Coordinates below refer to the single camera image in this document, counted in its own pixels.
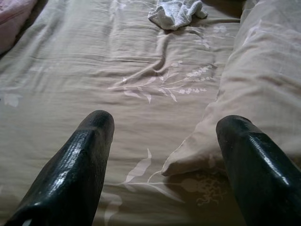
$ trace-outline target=beige bedsheet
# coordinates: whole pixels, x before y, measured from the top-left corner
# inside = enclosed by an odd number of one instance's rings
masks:
[[[227,180],[160,170],[217,93],[242,3],[204,0],[207,19],[175,32],[155,0],[49,1],[0,60],[0,224],[80,121],[115,119],[94,225],[245,225]]]

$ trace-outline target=pink blanket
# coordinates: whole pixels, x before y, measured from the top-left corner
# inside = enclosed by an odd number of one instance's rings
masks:
[[[37,0],[0,0],[0,54],[9,50]]]

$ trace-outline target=white towel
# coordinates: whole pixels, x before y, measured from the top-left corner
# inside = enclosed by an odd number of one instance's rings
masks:
[[[158,0],[157,8],[149,12],[148,19],[164,30],[177,30],[191,23],[195,14],[203,19],[208,13],[202,11],[200,0]]]

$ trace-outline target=pillow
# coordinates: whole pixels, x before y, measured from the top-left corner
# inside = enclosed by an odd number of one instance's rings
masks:
[[[16,36],[37,0],[0,1],[0,54],[13,47]]]
[[[162,174],[223,169],[215,127],[248,118],[295,161],[301,156],[301,1],[261,0],[235,38],[215,102],[166,160]]]

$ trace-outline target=bed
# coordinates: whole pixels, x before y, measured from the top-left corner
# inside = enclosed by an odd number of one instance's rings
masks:
[[[216,100],[243,9],[246,17],[256,3],[203,0],[208,17],[176,31],[147,19],[155,0],[34,8],[37,18],[0,60],[0,224],[77,125],[101,109],[115,133],[93,225],[244,226],[222,170],[161,170]]]

